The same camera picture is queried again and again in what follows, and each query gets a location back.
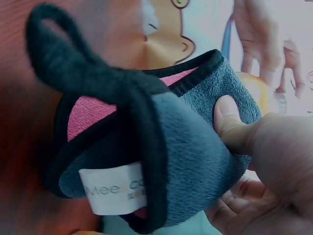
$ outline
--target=black fabric trim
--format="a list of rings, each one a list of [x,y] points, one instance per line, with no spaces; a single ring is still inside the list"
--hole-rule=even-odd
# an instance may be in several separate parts
[[[62,96],[58,104],[57,112],[54,117],[52,142],[53,148],[56,151],[59,151],[67,143],[68,120],[72,109],[78,99],[79,96],[64,95]]]
[[[146,70],[144,72],[148,75],[165,77],[199,67],[169,87],[173,93],[181,96],[210,76],[223,60],[220,52],[214,50],[183,64],[160,70]],[[148,92],[146,92],[147,88],[142,87],[141,81],[137,80],[136,82],[139,85],[136,86],[137,89],[130,92],[129,96],[132,99],[129,103],[132,107],[119,110],[126,111],[128,117],[132,119],[129,120],[132,123],[130,128],[133,128],[131,131],[134,138],[132,139],[136,140],[136,146],[138,146],[135,153],[139,156],[146,156],[141,158],[141,161],[147,193],[148,214],[145,220],[133,214],[124,217],[128,218],[129,226],[136,232],[149,234],[162,227],[167,218],[167,149],[161,127],[159,126],[157,113],[151,100],[151,90],[149,92],[148,89]],[[156,90],[156,94],[160,90],[162,92],[165,91],[161,87],[161,89]],[[48,171],[45,178],[45,185],[48,190],[63,198],[67,198],[67,196],[59,188],[59,179],[67,166],[83,151],[109,134],[118,124],[119,111],[98,121],[67,143],[68,118],[77,99],[77,96],[65,95],[59,104],[55,118],[54,139],[55,145],[59,149],[64,147],[50,165],[51,170]],[[114,162],[114,164],[118,164],[124,161],[116,158]]]
[[[49,169],[45,175],[44,185],[45,187],[53,192],[53,194],[63,197],[67,197],[59,187],[59,180],[63,172],[67,167],[84,152],[86,149],[90,148],[95,142],[100,141],[103,136],[111,133],[118,124],[118,115],[107,116],[107,118],[97,122],[90,128],[86,129],[84,132],[77,135],[74,139],[68,142],[53,159]],[[122,159],[115,158],[114,160],[123,162]]]
[[[158,70],[144,70],[143,72],[162,78],[199,67],[194,72],[169,86],[170,90],[180,97],[212,74],[223,61],[224,58],[218,50],[211,50],[182,64]],[[54,142],[58,149],[62,148],[67,143],[68,118],[78,98],[77,96],[65,94],[57,108],[54,125]],[[107,117],[99,121],[103,123],[104,126],[106,125],[104,120]]]
[[[53,20],[71,43],[44,24]],[[149,94],[161,94],[169,88],[140,70],[124,70],[106,64],[93,53],[70,15],[51,3],[36,5],[25,26],[27,54],[38,78],[52,88],[79,96],[95,97],[108,104],[128,103],[134,84]]]

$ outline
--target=gray microfiber cloth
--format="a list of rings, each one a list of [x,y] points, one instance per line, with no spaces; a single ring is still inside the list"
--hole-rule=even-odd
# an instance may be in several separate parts
[[[45,27],[44,18],[55,20],[73,45]],[[65,94],[55,123],[55,138],[63,142],[44,178],[54,194],[85,197],[82,168],[140,161],[147,217],[121,217],[136,232],[149,234],[213,205],[245,172],[250,158],[231,154],[214,131],[214,105],[228,94],[245,123],[261,113],[219,51],[160,70],[112,68],[92,53],[68,14],[51,4],[31,12],[26,44],[36,75]],[[104,114],[109,105],[117,111]],[[69,138],[72,126],[84,127]]]

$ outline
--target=finger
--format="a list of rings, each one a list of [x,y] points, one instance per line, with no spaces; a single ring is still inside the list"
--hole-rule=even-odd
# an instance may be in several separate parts
[[[232,211],[221,199],[204,212],[212,226],[222,234],[226,231],[230,221],[236,216],[236,213]]]
[[[231,191],[227,191],[221,200],[235,213],[239,214],[250,205],[248,200],[238,198]]]
[[[244,58],[241,65],[241,72],[251,73],[253,60],[254,58],[250,53],[244,52]]]
[[[225,145],[234,153],[249,155],[250,148],[245,146],[249,125],[245,125],[239,116],[234,99],[225,95],[218,99],[214,108],[214,127]]]
[[[308,90],[307,81],[301,74],[301,67],[300,65],[295,66],[292,68],[294,83],[295,83],[295,96],[299,99],[302,99],[306,90]]]
[[[291,85],[292,85],[293,89],[295,90],[295,80],[294,79],[291,80]]]
[[[240,119],[238,107],[234,99],[229,95],[225,95],[218,99],[215,105],[214,127],[223,143],[231,152],[252,156],[254,150],[258,148],[258,155],[260,155],[263,149],[254,145],[254,142],[258,140],[257,133],[260,127],[267,120],[274,118],[274,116],[281,117],[283,115],[268,114],[258,122],[246,125]]]
[[[279,24],[274,18],[276,14],[272,14],[268,3],[267,1],[250,0],[246,1],[246,6],[249,11],[254,12],[251,23],[262,39],[260,77],[268,86],[277,89],[285,65],[284,41]]]
[[[307,81],[309,83],[310,89],[313,90],[313,71],[307,74]]]
[[[285,74],[285,69],[283,69],[280,85],[279,85],[279,88],[276,90],[278,93],[283,93],[283,94],[286,93],[286,91],[287,91],[287,81],[286,81],[286,79],[287,79],[287,77],[286,77],[286,74]]]
[[[231,189],[240,198],[260,199],[264,197],[267,188],[261,181],[243,176]]]
[[[282,45],[274,42],[269,44],[272,45],[267,46],[260,64],[260,77],[269,87],[278,89],[284,71],[285,58],[282,48],[277,48]]]

